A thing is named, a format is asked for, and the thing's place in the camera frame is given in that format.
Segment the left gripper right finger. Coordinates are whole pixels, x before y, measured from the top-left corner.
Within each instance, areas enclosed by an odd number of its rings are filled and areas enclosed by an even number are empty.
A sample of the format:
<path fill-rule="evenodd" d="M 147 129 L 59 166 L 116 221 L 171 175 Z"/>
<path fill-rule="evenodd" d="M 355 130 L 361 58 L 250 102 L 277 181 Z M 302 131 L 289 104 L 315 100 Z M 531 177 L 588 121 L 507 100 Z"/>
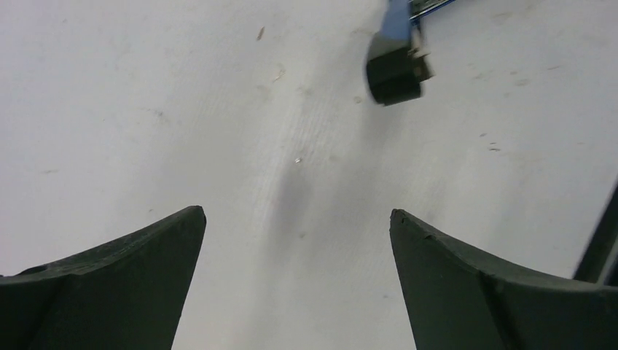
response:
<path fill-rule="evenodd" d="M 391 247 L 417 349 L 615 349 L 617 288 L 517 265 L 395 209 Z"/>

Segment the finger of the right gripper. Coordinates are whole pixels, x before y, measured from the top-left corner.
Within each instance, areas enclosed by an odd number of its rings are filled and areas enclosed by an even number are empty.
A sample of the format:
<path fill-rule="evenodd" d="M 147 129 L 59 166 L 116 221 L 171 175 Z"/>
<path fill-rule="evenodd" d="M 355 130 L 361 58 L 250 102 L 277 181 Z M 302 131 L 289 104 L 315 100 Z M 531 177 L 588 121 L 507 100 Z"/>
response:
<path fill-rule="evenodd" d="M 582 255 L 574 279 L 617 286 L 617 183 Z"/>

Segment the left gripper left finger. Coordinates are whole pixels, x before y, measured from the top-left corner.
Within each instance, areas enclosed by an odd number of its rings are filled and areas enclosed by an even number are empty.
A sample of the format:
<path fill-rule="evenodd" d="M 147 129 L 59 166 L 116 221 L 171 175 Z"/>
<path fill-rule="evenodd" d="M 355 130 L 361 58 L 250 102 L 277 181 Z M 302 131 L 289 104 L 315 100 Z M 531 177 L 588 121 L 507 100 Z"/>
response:
<path fill-rule="evenodd" d="M 189 206 L 1 278 L 3 349 L 170 349 L 206 230 Z"/>

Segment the blue stapler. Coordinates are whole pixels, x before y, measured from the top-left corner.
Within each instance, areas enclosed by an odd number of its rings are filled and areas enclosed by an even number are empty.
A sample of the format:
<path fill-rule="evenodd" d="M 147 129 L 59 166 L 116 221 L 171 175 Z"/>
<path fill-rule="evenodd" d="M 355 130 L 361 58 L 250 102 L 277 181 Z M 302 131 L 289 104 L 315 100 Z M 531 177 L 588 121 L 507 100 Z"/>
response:
<path fill-rule="evenodd" d="M 365 77 L 376 104 L 391 106 L 420 98 L 422 83 L 434 76 L 421 20 L 449 1 L 386 2 L 378 32 L 369 43 Z"/>

